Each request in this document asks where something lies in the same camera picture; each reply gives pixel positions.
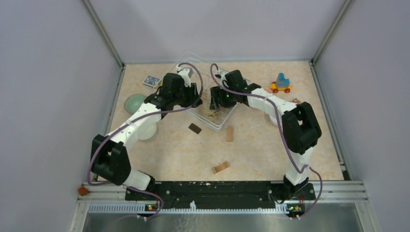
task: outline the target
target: cable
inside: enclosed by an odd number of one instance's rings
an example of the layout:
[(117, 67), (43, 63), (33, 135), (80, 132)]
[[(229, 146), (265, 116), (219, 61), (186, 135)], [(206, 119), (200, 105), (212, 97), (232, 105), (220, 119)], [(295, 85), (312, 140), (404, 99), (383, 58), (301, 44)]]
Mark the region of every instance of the cable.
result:
[[(217, 68), (217, 70), (219, 70), (219, 67), (218, 67), (218, 65), (217, 65), (216, 63), (211, 64), (211, 67), (210, 67), (211, 77), (212, 77), (212, 79), (214, 80), (214, 82), (215, 82), (220, 88), (222, 88), (223, 90), (225, 90), (225, 91), (227, 91), (227, 92), (229, 92), (229, 93), (237, 94), (237, 95), (248, 96), (248, 97), (256, 97), (256, 98), (264, 99), (264, 100), (268, 101), (269, 103), (271, 103), (271, 104), (273, 105), (273, 108), (275, 109), (276, 122), (277, 122), (277, 124), (278, 124), (279, 134), (280, 134), (280, 137), (281, 137), (281, 139), (282, 139), (283, 145), (285, 146), (286, 153), (288, 154), (288, 157), (289, 157), (289, 159), (290, 159), (290, 161), (291, 161), (293, 167), (296, 169), (296, 171), (297, 171), (299, 174), (302, 174), (303, 171), (305, 170), (305, 168), (308, 167), (308, 165), (306, 165), (306, 164), (303, 165), (303, 166), (302, 166), (302, 169), (299, 170), (299, 168), (297, 167), (295, 161), (293, 160), (293, 157), (292, 157), (291, 152), (290, 152), (290, 150), (289, 150), (288, 144), (286, 143), (285, 136), (283, 135), (282, 126), (281, 126), (281, 124), (280, 124), (280, 119), (279, 119), (279, 112), (278, 112), (278, 108), (276, 107), (276, 104), (275, 104), (272, 100), (270, 100), (269, 98), (265, 98), (264, 96), (261, 96), (261, 95), (250, 94), (250, 93), (241, 93), (241, 92), (236, 92), (236, 91), (230, 90), (230, 89), (228, 89), (228, 88), (225, 88), (225, 86), (221, 85), (221, 84), (218, 83), (218, 81), (216, 80), (216, 78), (215, 78), (215, 76), (214, 76), (214, 72), (212, 71), (212, 68), (213, 68), (214, 66)], [(302, 215), (302, 217), (299, 217), (299, 219), (300, 219), (300, 218), (303, 218), (303, 216), (304, 216), (306, 213), (308, 213), (308, 212), (311, 210), (311, 208), (313, 208), (313, 207), (316, 205), (316, 203), (318, 202), (320, 196), (322, 195), (322, 190), (323, 190), (322, 177), (320, 176), (320, 174), (319, 174), (317, 171), (313, 170), (311, 167), (309, 167), (309, 169), (319, 177), (321, 188), (320, 188), (318, 197), (317, 197), (316, 200), (313, 202), (312, 206)]]
[(319, 201), (319, 199), (320, 199), (320, 197), (321, 197), (321, 195), (322, 195), (322, 192), (323, 192), (323, 180), (322, 180), (322, 177), (320, 176), (319, 172), (313, 170), (312, 167), (309, 167), (309, 169), (310, 169), (314, 174), (316, 174), (316, 175), (318, 176), (321, 188), (320, 188), (320, 190), (319, 190), (319, 194), (318, 194), (318, 196), (316, 197), (315, 201), (312, 203), (312, 205), (309, 207), (309, 209), (307, 209), (307, 211), (306, 211), (303, 215), (299, 216), (299, 219), (302, 219), (302, 218), (306, 217), (306, 215), (312, 210), (312, 208), (313, 208), (313, 207), (316, 205), (316, 203)]

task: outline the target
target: gray wall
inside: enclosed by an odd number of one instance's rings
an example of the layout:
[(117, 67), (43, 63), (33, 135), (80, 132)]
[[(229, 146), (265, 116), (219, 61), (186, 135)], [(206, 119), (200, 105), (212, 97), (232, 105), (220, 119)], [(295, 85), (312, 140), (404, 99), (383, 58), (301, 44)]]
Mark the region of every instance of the gray wall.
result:
[(122, 60), (310, 59), (344, 0), (91, 0)]
[(410, 231), (410, 1), (360, 0), (318, 63), (351, 172), (383, 231)]
[(118, 67), (79, 0), (0, 1), (0, 230), (66, 231)]

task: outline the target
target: clear plastic bin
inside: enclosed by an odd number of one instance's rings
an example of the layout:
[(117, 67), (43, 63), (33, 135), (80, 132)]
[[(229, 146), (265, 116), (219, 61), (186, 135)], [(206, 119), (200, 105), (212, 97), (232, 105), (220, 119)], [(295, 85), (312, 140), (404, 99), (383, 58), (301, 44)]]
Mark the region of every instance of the clear plastic bin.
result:
[[(211, 73), (209, 72), (209, 68), (211, 67), (211, 62), (209, 62), (208, 60), (196, 54), (187, 52), (168, 72), (176, 73), (176, 66), (182, 62), (188, 62), (188, 63), (195, 65), (195, 67), (201, 72), (201, 76), (204, 80), (204, 92), (201, 97), (204, 103), (198, 106), (197, 108), (189, 109), (186, 112), (190, 114), (192, 117), (196, 118), (197, 120), (203, 122), (205, 125), (214, 129), (215, 131), (219, 131), (223, 127), (223, 125), (226, 123), (226, 121), (229, 119), (229, 117), (231, 116), (232, 111), (235, 109), (236, 105), (232, 108), (220, 108), (217, 111), (210, 110), (209, 109), (209, 105), (211, 101), (210, 88), (213, 86), (216, 86), (215, 82), (213, 81), (211, 77)], [(225, 70), (223, 67), (219, 67), (219, 69), (221, 72), (223, 71), (229, 72), (228, 70)], [(198, 90), (199, 90), (201, 82), (195, 70), (193, 70), (191, 81), (197, 83)]]

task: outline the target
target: metal frame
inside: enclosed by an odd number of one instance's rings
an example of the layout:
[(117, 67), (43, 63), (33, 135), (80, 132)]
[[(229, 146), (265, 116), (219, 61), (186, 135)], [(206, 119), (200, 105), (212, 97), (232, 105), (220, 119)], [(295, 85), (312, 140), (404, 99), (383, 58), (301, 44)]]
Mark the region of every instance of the metal frame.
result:
[[(105, 132), (108, 132), (111, 123), (112, 123), (112, 115), (114, 113), (116, 103), (119, 96), (119, 90), (122, 84), (122, 79), (125, 72), (125, 64), (122, 62), (121, 58), (119, 57), (118, 52), (116, 51), (113, 43), (111, 42), (106, 30), (104, 29), (101, 21), (99, 20), (94, 8), (92, 7), (89, 0), (81, 0), (84, 4), (84, 7), (87, 9), (91, 20), (93, 21), (96, 29), (98, 30), (101, 38), (103, 39), (104, 43), (106, 44), (107, 49), (110, 51), (111, 55), (116, 60), (117, 64), (121, 68), (121, 73), (118, 79), (117, 88), (115, 91), (115, 96), (113, 98), (110, 113), (108, 116), (108, 120), (106, 126), (104, 128)], [(344, 157), (344, 149), (343, 145), (339, 140), (339, 134), (336, 127), (335, 122), (333, 121), (333, 114), (329, 108), (329, 102), (326, 98), (326, 93), (323, 90), (322, 82), (316, 70), (315, 64), (320, 58), (323, 50), (326, 48), (328, 43), (330, 42), (331, 38), (333, 37), (337, 27), (339, 26), (343, 16), (346, 14), (347, 10), (351, 6), (354, 0), (346, 0), (340, 9), (335, 21), (333, 22), (332, 26), (330, 27), (327, 35), (325, 36), (322, 44), (320, 45), (318, 51), (316, 52), (314, 58), (309, 62), (310, 69), (312, 71), (313, 79), (315, 81), (315, 85), (322, 102), (323, 111), (325, 113), (325, 117), (330, 129), (330, 133), (333, 138), (334, 146), (340, 160), (340, 165), (342, 171), (346, 170), (345, 181), (324, 181), (323, 182), (323, 193), (321, 199), (318, 201), (318, 204), (322, 203), (355, 203), (356, 209), (359, 215), (359, 219), (362, 224), (362, 228), (364, 232), (378, 232), (380, 231), (378, 228), (377, 221), (374, 217), (374, 214), (371, 210), (369, 199), (363, 185), (362, 181), (349, 181), (350, 180), (350, 173), (349, 173), (349, 165)], [(316, 192), (320, 189), (319, 181), (311, 181), (314, 186)], [(92, 204), (95, 203), (125, 203), (125, 204), (135, 204), (128, 201), (125, 201), (125, 189), (115, 185), (105, 185), (105, 186), (89, 186), (87, 183), (83, 183), (83, 186), (89, 190), (89, 194), (86, 196), (79, 196), (77, 199), (77, 205), (75, 207), (75, 212), (72, 218), (72, 223), (70, 227), (71, 232), (81, 232), (83, 227), (86, 223), (86, 217), (88, 213), (88, 209)], [(293, 201), (287, 201), (286, 203), (297, 203)]]
[(89, 16), (91, 17), (91, 21), (94, 23), (95, 28), (97, 29), (98, 33), (100, 34), (102, 40), (104, 41), (105, 46), (107, 47), (108, 51), (111, 53), (113, 58), (116, 60), (119, 67), (124, 67), (124, 62), (122, 62), (121, 58), (117, 50), (114, 47), (113, 42), (111, 41), (110, 37), (107, 34), (101, 20), (98, 18), (97, 13), (94, 10), (91, 2), (89, 0), (81, 0), (84, 5), (84, 8), (87, 10)]
[(337, 14), (335, 20), (333, 21), (329, 31), (327, 32), (326, 36), (324, 37), (321, 45), (319, 46), (318, 51), (316, 52), (315, 56), (312, 59), (313, 65), (316, 64), (316, 62), (319, 60), (322, 52), (326, 48), (326, 46), (329, 44), (330, 40), (332, 39), (333, 35), (335, 34), (336, 29), (338, 28), (340, 22), (342, 21), (343, 17), (345, 16), (346, 12), (349, 10), (351, 4), (354, 2), (354, 0), (345, 0), (343, 3), (342, 8), (340, 9), (339, 13)]

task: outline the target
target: purple cable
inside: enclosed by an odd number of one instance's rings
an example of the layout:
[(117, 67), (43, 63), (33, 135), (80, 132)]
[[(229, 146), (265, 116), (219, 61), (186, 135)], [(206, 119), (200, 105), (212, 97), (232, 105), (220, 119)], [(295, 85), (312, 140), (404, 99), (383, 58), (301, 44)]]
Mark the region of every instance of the purple cable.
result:
[[(162, 210), (162, 208), (164, 207), (164, 200), (160, 196), (158, 196), (157, 194), (152, 193), (152, 192), (148, 192), (148, 191), (139, 190), (139, 189), (134, 188), (132, 186), (128, 186), (128, 188), (133, 190), (133, 191), (136, 191), (136, 192), (140, 192), (140, 193), (144, 193), (144, 194), (147, 194), (147, 195), (154, 196), (154, 197), (158, 198), (161, 201), (161, 204), (160, 204), (160, 207), (158, 208), (158, 210), (153, 215), (147, 217), (146, 218), (147, 220), (155, 217)], [(123, 219), (126, 219), (126, 218), (131, 218), (131, 217), (138, 218), (139, 215), (137, 215), (137, 214), (124, 215), (124, 216), (118, 218), (117, 220), (115, 220), (114, 222), (112, 222), (111, 224), (109, 224), (108, 226), (106, 226), (102, 231), (104, 232), (104, 231), (108, 230), (109, 228), (111, 228), (113, 225), (115, 225), (117, 222), (119, 222)]]
[[(215, 82), (220, 88), (222, 88), (223, 90), (225, 90), (225, 91), (227, 91), (227, 92), (229, 92), (229, 93), (233, 93), (233, 94), (237, 94), (237, 95), (242, 95), (242, 96), (256, 97), (256, 98), (260, 98), (260, 99), (264, 99), (264, 100), (265, 100), (265, 97), (260, 96), (260, 95), (250, 94), (250, 93), (241, 93), (241, 92), (236, 92), (236, 91), (233, 91), (233, 90), (230, 90), (230, 89), (225, 88), (223, 85), (221, 85), (221, 84), (216, 80), (216, 78), (215, 78), (215, 76), (214, 76), (214, 72), (212, 71), (212, 68), (213, 68), (214, 66), (217, 68), (217, 70), (219, 70), (219, 67), (218, 67), (218, 65), (217, 65), (216, 63), (211, 64), (211, 67), (210, 67), (211, 77), (212, 77), (212, 79), (214, 80), (214, 82)], [(270, 100), (269, 98), (266, 98), (266, 101), (268, 101), (269, 103), (271, 103), (272, 106), (273, 106), (273, 108), (275, 109), (276, 122), (277, 122), (277, 124), (278, 124), (279, 134), (280, 134), (280, 137), (282, 138), (283, 145), (285, 146), (286, 153), (288, 154), (288, 157), (289, 157), (289, 159), (290, 159), (292, 165), (293, 165), (294, 168), (296, 169), (296, 171), (297, 171), (299, 174), (302, 174), (303, 171), (305, 170), (305, 168), (308, 167), (308, 165), (306, 165), (306, 164), (303, 165), (301, 170), (299, 170), (299, 168), (297, 167), (295, 161), (293, 160), (293, 157), (292, 157), (292, 155), (291, 155), (291, 152), (289, 151), (289, 147), (288, 147), (288, 144), (286, 143), (285, 136), (283, 135), (282, 126), (280, 125), (280, 120), (279, 120), (278, 108), (276, 107), (276, 104), (275, 104), (272, 100)], [(313, 170), (311, 167), (309, 167), (309, 169), (319, 177), (319, 181), (320, 181), (320, 186), (321, 186), (321, 188), (320, 188), (318, 197), (315, 199), (315, 201), (313, 202), (312, 206), (311, 206), (301, 217), (299, 217), (299, 218), (303, 218), (304, 215), (306, 215), (306, 214), (311, 210), (311, 208), (313, 208), (313, 207), (316, 205), (316, 203), (318, 202), (320, 196), (322, 195), (322, 190), (323, 190), (322, 177), (320, 176), (320, 174), (319, 174), (317, 171)]]

